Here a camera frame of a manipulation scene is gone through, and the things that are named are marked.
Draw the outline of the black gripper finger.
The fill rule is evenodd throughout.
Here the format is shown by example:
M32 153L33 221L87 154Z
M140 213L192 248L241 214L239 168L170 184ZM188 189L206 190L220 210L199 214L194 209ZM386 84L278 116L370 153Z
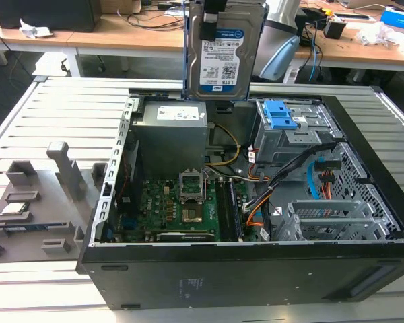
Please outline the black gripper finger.
M219 14L214 11L204 11L201 22L201 39L214 41L217 34L217 22Z

